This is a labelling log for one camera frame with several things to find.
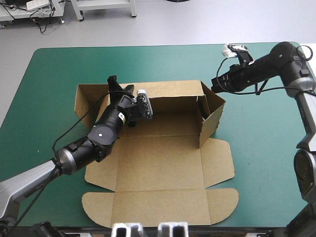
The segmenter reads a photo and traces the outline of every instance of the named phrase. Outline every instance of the black cable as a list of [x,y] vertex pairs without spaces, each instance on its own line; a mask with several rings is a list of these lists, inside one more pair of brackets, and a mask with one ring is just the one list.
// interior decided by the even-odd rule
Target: black cable
[[22,219],[25,217],[25,215],[28,213],[28,211],[31,209],[31,207],[34,205],[34,203],[36,202],[36,200],[40,197],[40,195],[42,194],[42,192],[44,191],[44,189],[46,188],[47,184],[52,180],[52,178],[54,177],[55,172],[58,170],[59,168],[59,164],[60,164],[60,160],[58,157],[58,154],[55,150],[55,146],[57,144],[57,142],[63,138],[67,133],[69,133],[78,123],[80,123],[80,121],[82,121],[84,119],[85,116],[87,116],[88,113],[91,112],[91,110],[94,108],[94,106],[96,106],[106,95],[112,94],[112,93],[118,93],[118,94],[124,94],[124,95],[128,95],[130,97],[134,97],[132,94],[130,94],[129,92],[126,91],[121,91],[121,90],[116,90],[116,91],[109,91],[108,93],[105,93],[103,96],[101,96],[89,109],[88,111],[73,125],[71,126],[66,132],[64,132],[61,136],[59,136],[53,146],[53,152],[55,155],[55,163],[57,163],[57,165],[55,166],[55,168],[53,169],[53,171],[51,172],[51,174],[49,175],[49,177],[47,178],[45,184],[41,187],[41,189],[39,190],[39,192],[36,194],[36,196],[34,197],[34,199],[31,201],[31,203],[28,205],[28,207],[25,209],[25,211],[22,213],[22,215],[19,217],[19,219],[16,221],[16,223],[10,228],[10,230],[8,231],[6,237],[8,237],[12,231],[19,225],[19,223],[22,221]]
[[55,13],[55,7],[53,7],[52,12],[49,14],[48,21],[47,21],[46,24],[45,24],[44,30],[42,30],[41,25],[40,25],[41,20],[40,20],[39,23],[36,23],[36,24],[38,25],[38,27],[39,27],[39,31],[40,31],[41,34],[43,34],[43,33],[46,31],[47,26],[48,26],[48,24],[50,23],[50,20],[51,20],[51,18],[53,17],[54,13]]
[[312,90],[301,90],[300,88],[296,88],[296,87],[291,87],[291,86],[279,86],[279,87],[272,87],[272,88],[268,88],[268,89],[264,89],[264,90],[258,90],[258,91],[253,91],[253,92],[234,92],[234,91],[230,91],[228,89],[226,89],[225,87],[223,87],[220,82],[219,82],[219,78],[218,78],[218,74],[219,74],[219,71],[221,70],[224,62],[227,60],[228,58],[225,58],[219,68],[217,69],[217,72],[216,72],[216,80],[217,80],[217,83],[218,85],[220,86],[220,88],[225,91],[225,92],[228,92],[230,94],[234,94],[234,95],[253,95],[253,94],[258,94],[258,93],[262,93],[262,92],[266,92],[266,91],[271,91],[271,90],[278,90],[278,89],[294,89],[294,90],[299,90],[300,92],[303,92],[303,93],[307,93],[309,95],[312,95],[312,96],[316,96],[316,94],[314,93],[314,91]]

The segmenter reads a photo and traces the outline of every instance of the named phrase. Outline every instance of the box flap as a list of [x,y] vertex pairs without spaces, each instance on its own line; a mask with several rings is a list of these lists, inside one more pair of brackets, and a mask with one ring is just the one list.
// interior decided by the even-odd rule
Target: box flap
[[235,176],[233,157],[228,142],[208,138],[200,151],[206,188]]
[[175,80],[157,82],[139,82],[120,84],[123,88],[134,84],[134,95],[139,89],[145,89],[150,98],[203,96],[204,92],[199,80]]
[[[108,91],[107,84],[79,84],[76,91],[75,113],[81,118],[91,106]],[[82,123],[89,129],[96,120],[96,114],[100,110],[99,105],[93,107],[92,111],[83,118]]]
[[114,193],[86,193],[81,202],[84,211],[95,223],[112,227]]
[[85,179],[113,191],[204,189],[198,136],[118,139],[110,156],[87,166]]
[[203,82],[200,83],[207,98],[209,111],[211,112],[211,115],[202,122],[199,140],[199,146],[202,147],[206,140],[216,131],[226,101],[212,92]]
[[206,190],[211,224],[225,220],[236,209],[239,193],[236,189]]
[[215,110],[211,115],[202,122],[201,133],[199,136],[199,147],[202,147],[207,139],[216,131],[219,119],[222,116],[224,104]]
[[171,221],[211,225],[227,218],[237,203],[235,189],[87,193],[82,197],[90,219],[105,227],[117,222],[140,222],[144,227]]

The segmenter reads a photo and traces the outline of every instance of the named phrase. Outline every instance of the power strip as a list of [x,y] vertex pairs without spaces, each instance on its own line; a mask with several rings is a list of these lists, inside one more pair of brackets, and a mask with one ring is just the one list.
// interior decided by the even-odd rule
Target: power strip
[[26,3],[26,8],[28,11],[33,11],[41,7],[49,5],[49,0],[32,0]]

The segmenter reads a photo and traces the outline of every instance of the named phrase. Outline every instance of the white shelf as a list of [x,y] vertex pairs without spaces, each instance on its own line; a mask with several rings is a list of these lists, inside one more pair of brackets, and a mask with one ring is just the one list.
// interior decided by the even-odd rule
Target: white shelf
[[[52,3],[54,5],[54,7],[56,8],[56,10],[54,12],[54,16],[63,16],[65,3],[64,2],[58,3],[56,0],[52,1]],[[26,5],[21,5],[20,7],[23,9],[26,9]],[[16,9],[14,11],[10,11],[8,9],[8,11],[16,19],[29,18],[30,15],[32,14],[32,12],[23,11],[23,10],[19,10],[19,9]],[[32,17],[49,17],[49,14],[43,15],[40,13],[35,13],[32,15]],[[0,22],[1,21],[11,21],[11,20],[13,20],[12,17],[8,14],[8,12],[4,9],[4,7],[2,5],[0,5]]]
[[82,11],[128,7],[131,16],[136,16],[135,0],[71,0],[78,20],[83,20]]
[[80,10],[130,7],[129,0],[83,0],[77,1]]

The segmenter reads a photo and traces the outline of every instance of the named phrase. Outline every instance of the open cardboard box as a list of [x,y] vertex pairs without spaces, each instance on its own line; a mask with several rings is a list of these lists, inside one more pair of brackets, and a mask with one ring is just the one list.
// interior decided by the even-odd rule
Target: open cardboard box
[[[115,193],[84,194],[87,215],[105,227],[116,222],[150,227],[166,221],[211,225],[227,218],[237,206],[238,192],[205,189],[235,175],[229,144],[209,138],[225,101],[199,80],[134,85],[134,95],[138,89],[147,91],[154,117],[125,126],[112,154],[88,165],[86,181]],[[81,117],[107,91],[106,84],[80,84],[76,114]],[[105,97],[83,120],[88,128],[109,100]]]

